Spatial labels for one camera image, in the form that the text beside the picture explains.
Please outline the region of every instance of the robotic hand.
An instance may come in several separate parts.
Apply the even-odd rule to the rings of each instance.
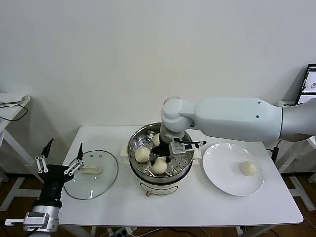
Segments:
[[[6,226],[23,223],[24,231],[29,232],[31,236],[47,237],[49,232],[57,231],[59,224],[58,213],[62,206],[60,198],[63,185],[72,180],[74,175],[84,166],[82,161],[82,143],[80,144],[76,162],[70,167],[54,164],[46,165],[45,159],[48,157],[53,140],[51,139],[47,146],[44,147],[41,156],[35,158],[39,176],[43,179],[44,185],[39,199],[33,203],[32,212],[27,212],[24,219],[6,219],[5,221]]]
[[[206,136],[247,142],[301,141],[316,135],[315,118],[316,100],[281,108],[257,98],[209,97],[193,104],[172,97],[163,104],[160,144],[152,152],[160,156],[169,151],[185,153],[186,146],[179,142],[188,128]]]

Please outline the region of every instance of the table leg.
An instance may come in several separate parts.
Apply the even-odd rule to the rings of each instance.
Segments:
[[[294,189],[289,189],[293,197],[300,197],[308,211],[315,211],[316,207],[310,197],[307,195],[300,181],[296,177],[289,177]]]
[[[247,230],[245,233],[240,235],[239,237],[257,237],[264,232],[268,231],[269,229],[274,228],[276,225],[271,226],[254,226]]]
[[[2,205],[0,206],[0,211],[7,211],[15,197],[26,197],[26,198],[38,198],[40,196],[41,190],[37,189],[20,189],[25,178],[19,177],[12,186],[10,192],[5,197]]]
[[[1,182],[5,182],[5,183],[9,182],[9,177],[6,176],[6,175],[0,170],[0,183],[1,183]]]
[[[12,135],[4,129],[4,140],[20,155],[18,159],[24,164],[24,166],[34,174],[42,183],[43,180],[39,177],[37,171],[32,168],[35,159],[33,159],[24,149],[23,147],[12,137]]]
[[[96,227],[96,226],[92,226],[91,235],[92,235],[93,237],[95,237],[96,231],[97,231],[97,227]]]
[[[316,183],[316,173],[307,179],[307,181],[311,183]]]
[[[59,226],[64,228],[68,232],[72,233],[76,237],[93,237],[91,234],[89,234],[80,226],[74,226],[74,225],[59,225]]]

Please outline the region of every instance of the power strip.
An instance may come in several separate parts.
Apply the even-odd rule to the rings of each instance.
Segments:
[[[132,226],[132,227],[127,226],[127,227],[122,227],[113,233],[112,228],[108,228],[108,233],[109,233],[109,237],[126,237],[126,236],[130,236],[131,233],[133,233],[133,231],[135,231],[136,229],[137,229],[136,226]]]

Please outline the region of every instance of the white table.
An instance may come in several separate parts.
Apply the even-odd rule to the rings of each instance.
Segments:
[[[194,165],[186,183],[173,194],[146,197],[136,182],[129,164],[120,157],[122,144],[128,142],[137,126],[81,127],[63,162],[68,165],[83,150],[102,149],[118,160],[118,177],[113,186],[99,197],[77,200],[62,192],[60,224],[76,236],[91,236],[70,225],[138,226],[138,227],[211,227],[260,226],[242,236],[254,237],[281,224],[303,221],[296,203],[283,182],[262,142],[248,143],[207,137],[188,130],[193,140],[206,140],[202,154],[219,142],[232,142],[252,152],[260,162],[265,181],[261,190],[251,196],[236,197],[215,187],[205,175],[201,162]]]
[[[20,105],[25,106],[30,101],[29,96],[24,96],[22,99],[22,103]],[[13,107],[6,107],[0,109],[0,116],[7,118],[9,120],[13,120],[15,116],[22,110],[20,106],[13,106]],[[32,165],[34,163],[34,159],[23,149],[23,147],[12,137],[12,135],[5,129],[10,121],[0,119],[0,133],[4,133],[3,139],[19,154],[17,157],[22,164],[37,178],[41,180],[38,176],[37,172],[32,169]],[[4,181],[8,181],[8,178],[4,174],[0,174],[0,178]],[[26,190],[26,189],[19,189],[24,181],[24,177],[19,177],[16,182],[14,183],[12,189],[6,196],[5,200],[3,201],[2,205],[0,206],[0,211],[7,211],[10,207],[13,199],[15,197],[39,197],[40,190]]]

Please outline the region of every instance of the white wall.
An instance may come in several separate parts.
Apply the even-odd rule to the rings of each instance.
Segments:
[[[0,1],[0,91],[32,97],[8,130],[62,161],[82,125],[159,121],[169,95],[294,99],[316,62],[312,0]]]

